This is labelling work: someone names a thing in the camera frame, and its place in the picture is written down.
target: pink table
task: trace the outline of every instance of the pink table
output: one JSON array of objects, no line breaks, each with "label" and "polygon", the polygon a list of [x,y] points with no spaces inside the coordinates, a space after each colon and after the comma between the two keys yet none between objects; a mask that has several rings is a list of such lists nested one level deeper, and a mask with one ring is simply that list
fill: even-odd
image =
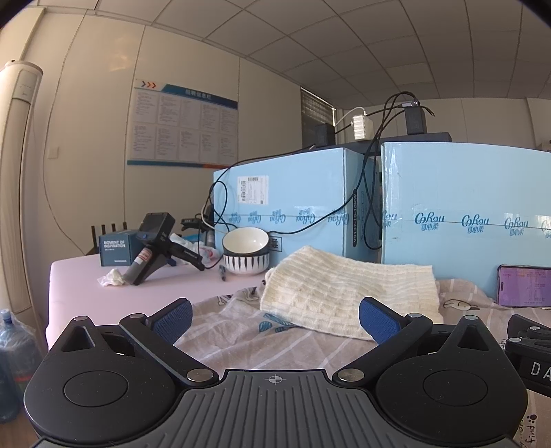
[{"label": "pink table", "polygon": [[48,303],[50,323],[46,328],[48,348],[75,316],[89,316],[96,325],[116,324],[131,313],[150,316],[179,297],[197,303],[257,286],[264,278],[264,274],[240,276],[227,273],[226,281],[222,281],[218,267],[200,272],[189,265],[178,265],[159,269],[139,286],[101,286],[98,278],[111,269],[100,265],[99,255],[52,263]]}]

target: ribbed gray plate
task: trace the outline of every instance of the ribbed gray plate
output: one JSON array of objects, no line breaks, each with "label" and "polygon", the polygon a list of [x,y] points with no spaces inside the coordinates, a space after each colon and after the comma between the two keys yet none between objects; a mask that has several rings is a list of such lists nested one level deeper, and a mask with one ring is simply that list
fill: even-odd
[{"label": "ribbed gray plate", "polygon": [[[377,413],[367,395],[337,387],[319,370],[235,371],[186,392],[158,428],[120,448],[421,448]],[[42,442],[39,448],[58,448]],[[504,439],[488,448],[516,448]]]}]

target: silver screw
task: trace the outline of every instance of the silver screw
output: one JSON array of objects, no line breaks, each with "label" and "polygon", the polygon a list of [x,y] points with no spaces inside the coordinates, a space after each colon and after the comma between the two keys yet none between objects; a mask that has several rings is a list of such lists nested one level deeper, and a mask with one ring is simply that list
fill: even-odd
[{"label": "silver screw", "polygon": [[342,381],[353,383],[364,378],[364,373],[358,369],[343,369],[338,373],[338,377]]},{"label": "silver screw", "polygon": [[202,383],[210,380],[214,376],[211,370],[208,369],[193,369],[187,373],[187,379],[195,383]]}]

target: wall socket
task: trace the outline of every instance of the wall socket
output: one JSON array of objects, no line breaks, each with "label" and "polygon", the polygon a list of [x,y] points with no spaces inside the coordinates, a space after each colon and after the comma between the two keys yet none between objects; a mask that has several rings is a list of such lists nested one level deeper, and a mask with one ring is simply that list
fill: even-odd
[{"label": "wall socket", "polygon": [[48,159],[57,159],[59,155],[60,155],[59,146],[50,146],[48,148]]}]

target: window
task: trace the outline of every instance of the window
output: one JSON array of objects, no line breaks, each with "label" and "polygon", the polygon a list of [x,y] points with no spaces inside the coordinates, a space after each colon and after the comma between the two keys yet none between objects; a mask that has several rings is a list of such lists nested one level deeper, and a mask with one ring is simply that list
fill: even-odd
[{"label": "window", "polygon": [[302,146],[316,143],[316,126],[323,123],[335,124],[335,108],[308,90],[300,89],[302,112]]}]

